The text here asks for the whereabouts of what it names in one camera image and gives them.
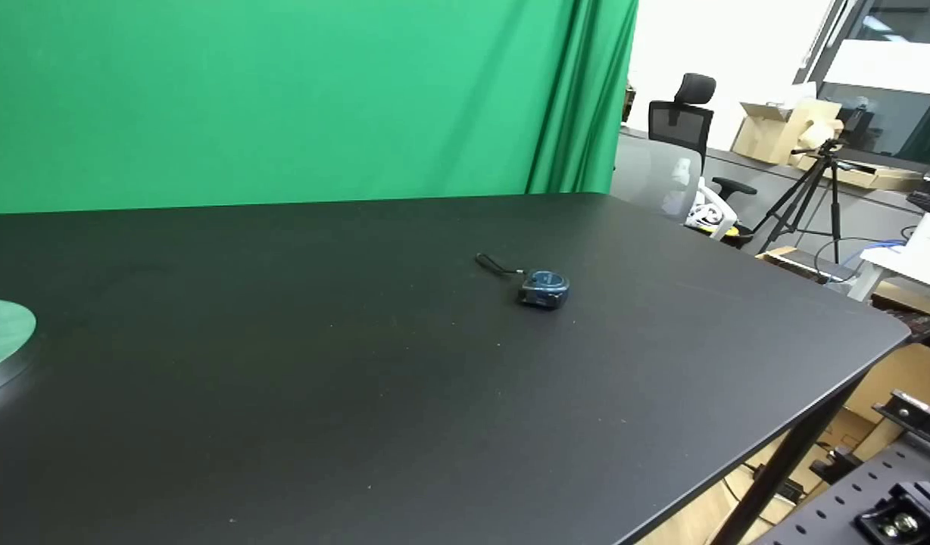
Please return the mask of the round metal robot base plate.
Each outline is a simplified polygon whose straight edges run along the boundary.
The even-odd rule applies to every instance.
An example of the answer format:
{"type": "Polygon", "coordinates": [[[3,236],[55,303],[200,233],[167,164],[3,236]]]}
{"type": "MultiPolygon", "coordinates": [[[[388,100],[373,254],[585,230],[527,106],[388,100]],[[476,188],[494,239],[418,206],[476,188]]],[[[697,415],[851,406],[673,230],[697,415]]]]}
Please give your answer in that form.
{"type": "Polygon", "coordinates": [[[39,321],[24,303],[0,300],[0,388],[27,366],[36,327],[39,321]]]}

